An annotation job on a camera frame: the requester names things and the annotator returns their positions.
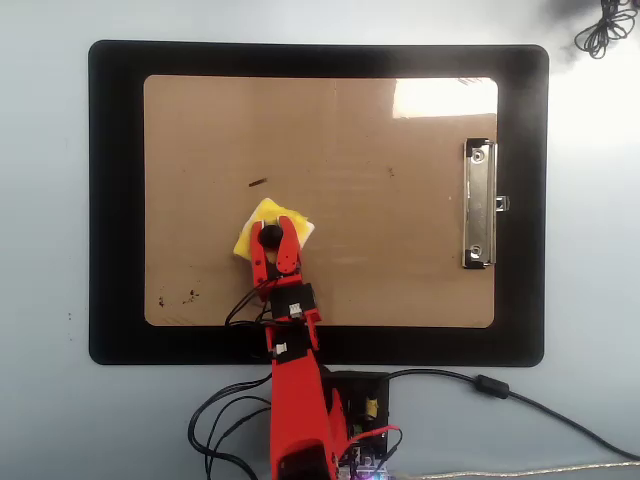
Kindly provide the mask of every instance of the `stain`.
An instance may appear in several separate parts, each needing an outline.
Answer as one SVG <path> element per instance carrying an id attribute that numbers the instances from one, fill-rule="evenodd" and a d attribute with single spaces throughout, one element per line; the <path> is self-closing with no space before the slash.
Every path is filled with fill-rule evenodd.
<path id="1" fill-rule="evenodd" d="M 267 177 L 264 177 L 264 178 L 261 178 L 261 179 L 259 179 L 259 180 L 256 180 L 255 182 L 251 182 L 251 183 L 249 184 L 249 186 L 250 186 L 250 187 L 255 187 L 255 186 L 257 186 L 257 185 L 261 185 L 261 184 L 263 184 L 263 183 L 267 183 Z"/>
<path id="2" fill-rule="evenodd" d="M 189 298 L 187 298 L 186 300 L 183 300 L 183 301 L 182 301 L 182 304 L 183 304 L 183 305 L 185 305 L 185 304 L 187 304 L 187 303 L 193 303 L 193 302 L 195 302 L 195 301 L 196 301 L 196 297 L 199 297 L 199 296 L 200 296 L 200 294 L 199 294 L 199 293 L 196 293 L 196 291 L 195 291 L 195 290 L 191 290 L 191 291 L 189 292 Z"/>
<path id="3" fill-rule="evenodd" d="M 590 10 L 596 10 L 596 2 L 585 2 L 584 0 L 548 0 L 542 9 L 549 21 L 563 22 L 580 17 Z"/>

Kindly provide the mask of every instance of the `metal clip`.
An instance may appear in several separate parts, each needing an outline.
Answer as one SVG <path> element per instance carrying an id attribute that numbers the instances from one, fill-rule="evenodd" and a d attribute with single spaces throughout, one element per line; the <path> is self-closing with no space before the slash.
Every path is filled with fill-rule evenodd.
<path id="1" fill-rule="evenodd" d="M 498 146 L 486 138 L 468 138 L 464 163 L 464 248 L 462 266 L 485 268 L 496 258 L 496 212 L 509 198 L 496 196 Z"/>

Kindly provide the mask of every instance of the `sponge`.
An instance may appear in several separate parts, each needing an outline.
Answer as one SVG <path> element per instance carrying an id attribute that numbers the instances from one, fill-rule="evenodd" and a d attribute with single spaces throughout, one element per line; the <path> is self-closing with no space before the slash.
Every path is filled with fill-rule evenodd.
<path id="1" fill-rule="evenodd" d="M 293 222 L 294 227 L 296 227 L 296 233 L 298 234 L 300 248 L 302 248 L 315 228 L 313 223 L 307 221 L 307 217 L 298 212 L 281 207 L 270 198 L 265 198 L 258 204 L 249 217 L 249 220 L 247 220 L 247 223 L 244 224 L 240 232 L 240 237 L 235 247 L 233 247 L 233 253 L 251 261 L 251 248 L 249 245 L 251 227 L 255 222 L 259 222 L 260 220 L 264 220 L 267 224 L 274 224 L 281 215 L 286 215 Z"/>

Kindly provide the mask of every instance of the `table surface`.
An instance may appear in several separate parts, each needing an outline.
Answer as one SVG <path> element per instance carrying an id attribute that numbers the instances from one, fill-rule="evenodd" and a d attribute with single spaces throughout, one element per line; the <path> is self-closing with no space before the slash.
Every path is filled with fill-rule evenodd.
<path id="1" fill-rule="evenodd" d="M 579 3 L 594 9 L 577 11 Z M 546 355 L 535 368 L 482 373 L 640 452 L 633 261 L 640 96 L 632 90 L 640 32 L 601 61 L 577 52 L 572 35 L 598 18 L 597 3 L 2 2 L 0 476 L 203 478 L 202 458 L 186 440 L 192 411 L 222 386 L 267 372 L 102 367 L 89 358 L 87 51 L 103 38 L 544 46 L 551 58 Z M 395 381 L 391 421 L 405 432 L 391 467 L 404 472 L 619 460 L 537 412 L 447 379 Z M 265 478 L 267 432 L 264 417 L 227 444 Z M 220 478 L 242 478 L 216 468 Z"/>

